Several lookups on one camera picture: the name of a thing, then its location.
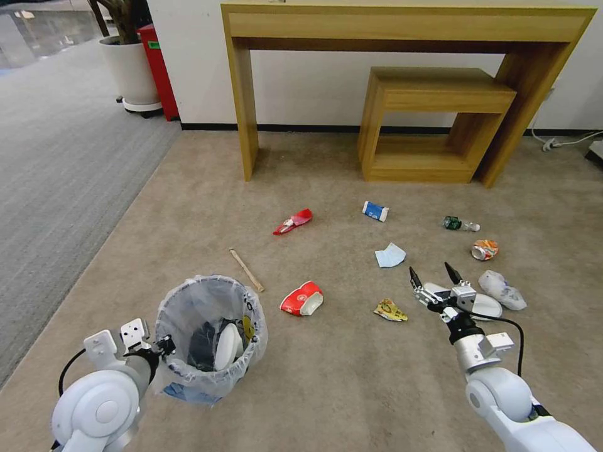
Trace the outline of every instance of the yellow snack wrapper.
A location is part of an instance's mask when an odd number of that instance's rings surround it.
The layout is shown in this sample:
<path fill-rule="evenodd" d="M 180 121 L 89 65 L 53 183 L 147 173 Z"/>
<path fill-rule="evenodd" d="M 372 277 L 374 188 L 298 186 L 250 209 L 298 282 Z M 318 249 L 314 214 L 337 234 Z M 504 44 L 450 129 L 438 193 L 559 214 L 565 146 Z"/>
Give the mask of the yellow snack wrapper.
<path fill-rule="evenodd" d="M 389 298 L 384 298 L 373 311 L 375 314 L 391 321 L 408 321 L 408 316 L 404 314 Z"/>

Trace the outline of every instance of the black baseboard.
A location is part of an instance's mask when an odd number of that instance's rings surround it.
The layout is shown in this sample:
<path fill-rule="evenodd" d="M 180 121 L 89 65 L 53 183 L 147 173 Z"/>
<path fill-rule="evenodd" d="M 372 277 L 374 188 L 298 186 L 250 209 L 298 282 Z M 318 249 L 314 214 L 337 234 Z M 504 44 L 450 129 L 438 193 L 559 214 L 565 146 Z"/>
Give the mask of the black baseboard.
<path fill-rule="evenodd" d="M 183 122 L 182 130 L 198 131 L 235 131 L 237 124 L 217 124 L 213 122 Z M 360 126 L 319 126 L 319 125 L 297 125 L 297 124 L 258 124 L 260 132 L 321 132 L 321 133 L 358 133 Z M 386 134 L 439 134 L 450 132 L 450 127 L 396 127 L 383 126 L 382 133 Z M 582 129 L 537 129 L 538 136 L 578 136 L 584 135 L 590 130 Z M 526 130 L 523 136 L 530 136 L 530 130 Z"/>

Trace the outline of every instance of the power cord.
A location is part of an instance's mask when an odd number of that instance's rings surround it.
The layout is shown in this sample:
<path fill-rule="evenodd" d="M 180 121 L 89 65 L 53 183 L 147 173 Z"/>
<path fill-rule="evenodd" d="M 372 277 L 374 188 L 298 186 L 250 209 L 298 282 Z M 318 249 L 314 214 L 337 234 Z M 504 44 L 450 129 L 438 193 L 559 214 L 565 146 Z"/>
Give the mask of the power cord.
<path fill-rule="evenodd" d="M 467 311 L 466 309 L 461 308 L 460 306 L 455 306 L 459 311 L 463 311 L 464 313 L 471 314 L 475 317 L 487 318 L 488 320 L 498 320 L 505 323 L 510 323 L 519 331 L 519 357 L 517 359 L 517 375 L 521 376 L 521 368 L 523 366 L 523 349 L 525 344 L 525 335 L 523 333 L 522 327 L 519 323 L 514 322 L 513 320 L 505 319 L 503 317 L 492 317 L 484 314 L 477 314 L 475 312 Z"/>
<path fill-rule="evenodd" d="M 570 144 L 578 144 L 581 143 L 584 140 L 587 140 L 589 138 L 593 138 L 597 135 L 601 135 L 603 134 L 603 131 L 599 131 L 599 132 L 593 132 L 591 134 L 588 134 L 576 141 L 568 141 L 566 143 L 562 143 L 560 141 L 557 141 L 557 138 L 552 137 L 549 138 L 548 140 L 545 140 L 544 138 L 541 138 L 539 136 L 536 135 L 535 129 L 536 129 L 536 121 L 538 120 L 538 114 L 540 113 L 540 110 L 538 110 L 536 112 L 536 114 L 534 115 L 534 121 L 532 122 L 532 127 L 531 127 L 531 133 L 532 136 L 537 139 L 539 142 L 542 143 L 542 151 L 543 152 L 549 152 L 551 149 L 555 149 L 555 148 L 560 148 L 562 146 L 569 146 Z"/>
<path fill-rule="evenodd" d="M 65 364 L 63 371 L 61 372 L 61 376 L 58 378 L 58 396 L 63 395 L 63 383 L 65 382 L 65 376 L 67 375 L 67 371 L 71 367 L 71 364 L 75 362 L 80 356 L 82 356 L 86 352 L 86 349 L 83 348 L 79 352 L 77 352 L 68 362 Z"/>
<path fill-rule="evenodd" d="M 61 371 L 61 376 L 58 378 L 58 396 L 59 397 L 63 395 L 63 392 L 64 392 L 63 384 L 65 383 L 65 376 L 67 375 L 67 371 L 71 367 L 71 364 L 73 364 L 75 362 L 75 360 L 78 359 L 80 356 L 82 356 L 85 352 L 86 352 L 85 348 L 81 349 L 79 352 L 77 352 L 75 355 L 73 355 L 73 357 L 67 362 L 67 364 L 65 364 L 65 367 Z M 55 440 L 55 442 L 52 443 L 52 446 L 50 446 L 50 452 L 58 449 L 60 446 L 61 446 L 61 444 L 57 440 Z"/>

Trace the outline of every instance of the wooden side table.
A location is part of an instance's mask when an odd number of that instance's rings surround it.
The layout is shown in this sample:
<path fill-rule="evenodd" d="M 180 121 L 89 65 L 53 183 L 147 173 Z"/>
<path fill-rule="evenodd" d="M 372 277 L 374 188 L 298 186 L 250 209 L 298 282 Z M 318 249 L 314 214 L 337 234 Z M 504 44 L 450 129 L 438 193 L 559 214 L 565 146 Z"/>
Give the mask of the wooden side table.
<path fill-rule="evenodd" d="M 476 176 L 491 187 L 596 8 L 555 0 L 230 0 L 222 3 L 243 176 L 258 155 L 251 50 L 498 53 L 517 91 Z"/>
<path fill-rule="evenodd" d="M 358 155 L 367 181 L 471 181 L 515 91 L 477 68 L 373 67 Z M 386 111 L 458 112 L 448 137 L 379 137 Z"/>

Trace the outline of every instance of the potted plant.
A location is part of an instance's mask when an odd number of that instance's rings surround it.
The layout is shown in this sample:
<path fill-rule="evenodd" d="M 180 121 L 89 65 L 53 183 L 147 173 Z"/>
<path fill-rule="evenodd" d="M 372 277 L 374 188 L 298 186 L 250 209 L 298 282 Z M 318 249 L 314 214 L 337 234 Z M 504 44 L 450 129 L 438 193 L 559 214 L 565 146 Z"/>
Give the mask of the potted plant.
<path fill-rule="evenodd" d="M 100 44 L 123 97 L 124 108 L 143 116 L 148 114 L 145 112 L 160 109 L 159 94 L 136 31 L 152 22 L 146 0 L 96 1 L 107 8 L 117 28 L 117 36 L 103 38 Z"/>

